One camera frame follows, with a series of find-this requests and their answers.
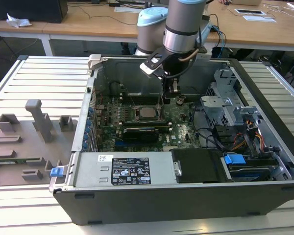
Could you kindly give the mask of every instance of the barcode sticker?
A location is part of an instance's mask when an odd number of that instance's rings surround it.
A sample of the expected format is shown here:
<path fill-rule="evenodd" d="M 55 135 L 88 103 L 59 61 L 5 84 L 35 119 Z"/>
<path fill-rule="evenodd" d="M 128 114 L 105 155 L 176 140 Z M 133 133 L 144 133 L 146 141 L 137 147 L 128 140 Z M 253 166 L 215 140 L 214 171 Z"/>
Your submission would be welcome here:
<path fill-rule="evenodd" d="M 112 162 L 113 155 L 98 155 L 98 162 Z"/>

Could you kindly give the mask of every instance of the paper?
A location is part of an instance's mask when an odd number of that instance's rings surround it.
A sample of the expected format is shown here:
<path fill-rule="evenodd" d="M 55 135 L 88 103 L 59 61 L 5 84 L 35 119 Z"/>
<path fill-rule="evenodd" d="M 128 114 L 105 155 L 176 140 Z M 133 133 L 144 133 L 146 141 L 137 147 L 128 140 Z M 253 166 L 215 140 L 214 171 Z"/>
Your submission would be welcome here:
<path fill-rule="evenodd" d="M 136 8 L 130 8 L 130 7 L 125 7 L 125 6 L 116 6 L 114 8 L 115 12 L 130 12 L 130 13 L 140 13 L 142 9 L 136 9 Z"/>
<path fill-rule="evenodd" d="M 275 22 L 276 21 L 272 18 L 265 18 L 262 16 L 243 16 L 247 21 L 263 21 L 263 22 Z"/>
<path fill-rule="evenodd" d="M 10 16 L 9 14 L 7 14 L 7 16 L 8 16 L 8 19 L 6 20 L 6 22 L 12 27 L 18 28 L 18 27 L 24 27 L 24 26 L 31 26 L 31 23 L 29 22 L 28 19 L 22 19 L 22 20 L 16 19 Z"/>

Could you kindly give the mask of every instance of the computer case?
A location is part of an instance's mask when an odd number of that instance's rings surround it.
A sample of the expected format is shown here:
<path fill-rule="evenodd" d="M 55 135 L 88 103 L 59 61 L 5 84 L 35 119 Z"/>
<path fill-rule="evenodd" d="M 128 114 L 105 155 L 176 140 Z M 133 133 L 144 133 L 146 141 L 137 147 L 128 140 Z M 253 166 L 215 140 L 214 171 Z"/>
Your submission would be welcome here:
<path fill-rule="evenodd" d="M 67 11 L 66 0 L 0 0 L 0 20 L 8 13 L 18 19 L 61 23 Z"/>

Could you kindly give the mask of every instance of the wooden desk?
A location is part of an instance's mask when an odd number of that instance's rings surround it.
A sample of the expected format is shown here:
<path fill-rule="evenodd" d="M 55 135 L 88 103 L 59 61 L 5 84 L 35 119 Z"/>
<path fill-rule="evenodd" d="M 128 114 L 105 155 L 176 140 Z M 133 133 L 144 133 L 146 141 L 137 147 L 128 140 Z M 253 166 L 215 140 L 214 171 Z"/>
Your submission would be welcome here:
<path fill-rule="evenodd" d="M 264 0 L 263 3 L 289 8 L 286 2 Z M 278 11 L 277 8 L 272 8 L 274 11 L 270 11 L 271 6 L 263 3 L 259 6 L 226 6 L 215 0 L 209 5 L 208 11 L 218 16 L 220 29 L 227 36 L 228 47 L 294 51 L 294 17 L 282 12 L 274 12 Z M 276 23 L 247 21 L 242 17 L 244 14 L 237 13 L 235 8 L 261 10 L 267 13 L 265 17 L 275 18 Z M 286 9 L 285 12 L 294 16 L 293 10 Z M 217 25 L 214 16 L 211 20 Z M 211 33 L 207 41 L 218 41 L 217 33 Z"/>
<path fill-rule="evenodd" d="M 287 6 L 286 2 L 267 1 L 263 3 L 271 5 Z M 208 11 L 215 13 L 219 18 L 220 29 L 227 36 L 227 47 L 251 48 L 267 50 L 294 51 L 294 17 L 285 13 L 269 11 L 268 5 L 259 6 L 230 5 L 226 6 L 217 0 L 212 2 Z M 42 40 L 47 56 L 52 56 L 50 39 L 106 41 L 106 42 L 137 42 L 137 13 L 115 12 L 114 7 L 103 6 L 69 6 L 69 11 L 62 23 L 33 22 L 33 26 L 13 28 L 5 21 L 0 21 L 0 35 L 4 37 L 27 37 Z M 275 18 L 276 23 L 247 21 L 234 9 L 254 9 L 268 13 L 268 17 Z M 285 10 L 294 16 L 294 11 Z M 210 49 L 218 41 L 218 35 L 211 33 L 205 46 Z"/>
<path fill-rule="evenodd" d="M 109 5 L 88 7 L 82 5 L 72 7 L 69 3 L 68 5 L 69 11 L 62 23 L 46 24 L 43 28 L 44 33 L 137 38 L 138 13 L 115 12 L 114 7 Z M 130 25 L 104 16 L 113 17 Z"/>

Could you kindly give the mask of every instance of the blue latch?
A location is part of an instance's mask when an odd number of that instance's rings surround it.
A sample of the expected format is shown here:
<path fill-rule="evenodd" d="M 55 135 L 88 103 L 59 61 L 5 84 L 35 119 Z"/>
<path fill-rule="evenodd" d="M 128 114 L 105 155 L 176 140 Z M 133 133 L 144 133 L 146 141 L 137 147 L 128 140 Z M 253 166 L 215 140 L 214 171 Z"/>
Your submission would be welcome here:
<path fill-rule="evenodd" d="M 242 154 L 228 154 L 224 157 L 226 164 L 246 164 L 245 158 Z"/>
<path fill-rule="evenodd" d="M 63 177 L 63 168 L 55 167 L 51 169 L 50 176 L 51 177 Z"/>

